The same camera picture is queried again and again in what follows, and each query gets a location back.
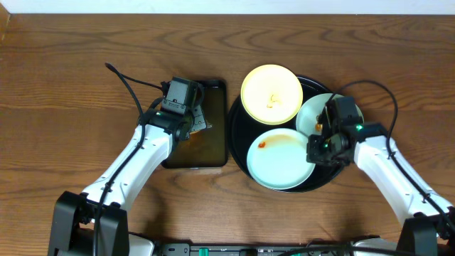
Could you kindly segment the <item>light blue plate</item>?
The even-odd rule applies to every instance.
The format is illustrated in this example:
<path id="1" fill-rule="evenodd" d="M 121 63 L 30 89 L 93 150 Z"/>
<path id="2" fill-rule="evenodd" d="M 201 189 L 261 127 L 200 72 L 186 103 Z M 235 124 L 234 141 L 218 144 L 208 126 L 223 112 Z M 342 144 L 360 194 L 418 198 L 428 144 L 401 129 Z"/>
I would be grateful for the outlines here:
<path id="1" fill-rule="evenodd" d="M 306 160 L 308 137 L 288 128 L 258 136 L 247 153 L 247 169 L 260 185 L 274 189 L 295 188 L 312 175 L 315 164 Z"/>
<path id="2" fill-rule="evenodd" d="M 307 139 L 311 135 L 322 135 L 322 131 L 316 130 L 317 117 L 325 113 L 325 105 L 331 93 L 322 93 L 311 97 L 301 106 L 296 116 L 296 130 Z"/>

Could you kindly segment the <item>light blue front plate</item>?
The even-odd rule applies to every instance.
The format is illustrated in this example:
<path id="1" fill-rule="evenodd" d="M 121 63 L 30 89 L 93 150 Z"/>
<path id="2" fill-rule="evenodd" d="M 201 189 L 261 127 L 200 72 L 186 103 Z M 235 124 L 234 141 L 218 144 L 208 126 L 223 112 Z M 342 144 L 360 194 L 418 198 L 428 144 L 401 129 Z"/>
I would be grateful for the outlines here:
<path id="1" fill-rule="evenodd" d="M 306 160 L 308 137 L 288 128 L 258 136 L 247 153 L 247 169 L 260 185 L 274 189 L 295 188 L 312 175 L 315 164 Z"/>

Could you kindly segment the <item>yellow sponge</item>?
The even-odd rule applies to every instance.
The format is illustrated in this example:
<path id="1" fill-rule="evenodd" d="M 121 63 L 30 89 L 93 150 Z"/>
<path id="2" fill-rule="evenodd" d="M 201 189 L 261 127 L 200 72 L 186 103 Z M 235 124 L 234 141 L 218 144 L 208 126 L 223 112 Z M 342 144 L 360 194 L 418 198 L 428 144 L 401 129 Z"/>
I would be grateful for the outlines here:
<path id="1" fill-rule="evenodd" d="M 205 128 L 202 128 L 202 129 L 192 129 L 192 130 L 190 131 L 190 134 L 196 134 L 196 133 L 198 133 L 198 132 L 202 132 L 202 131 L 205 131 L 205 130 L 211 129 L 211 128 L 212 128 L 212 124 L 206 123 L 206 124 L 205 124 Z"/>

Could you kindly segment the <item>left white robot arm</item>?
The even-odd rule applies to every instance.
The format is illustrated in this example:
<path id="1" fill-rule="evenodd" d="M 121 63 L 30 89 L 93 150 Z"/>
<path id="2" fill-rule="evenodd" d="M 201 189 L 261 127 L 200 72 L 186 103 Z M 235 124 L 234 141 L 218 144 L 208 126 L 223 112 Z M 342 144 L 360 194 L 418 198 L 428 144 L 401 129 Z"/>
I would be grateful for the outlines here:
<path id="1" fill-rule="evenodd" d="M 82 193 L 56 201 L 49 255 L 152 255 L 154 243 L 131 234 L 128 212 L 150 175 L 177 143 L 208 128 L 196 107 L 185 116 L 149 109 L 112 165 Z"/>

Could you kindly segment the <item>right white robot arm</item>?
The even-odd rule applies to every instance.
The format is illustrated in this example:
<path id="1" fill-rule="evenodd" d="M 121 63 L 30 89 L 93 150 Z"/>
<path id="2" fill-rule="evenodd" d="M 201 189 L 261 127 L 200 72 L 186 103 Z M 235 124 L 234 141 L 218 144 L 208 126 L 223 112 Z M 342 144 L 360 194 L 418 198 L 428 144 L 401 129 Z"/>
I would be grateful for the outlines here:
<path id="1" fill-rule="evenodd" d="M 366 124 L 353 103 L 326 104 L 316 116 L 307 160 L 324 166 L 354 163 L 374 182 L 402 231 L 397 250 L 415 255 L 454 254 L 454 206 L 406 161 L 379 123 Z"/>

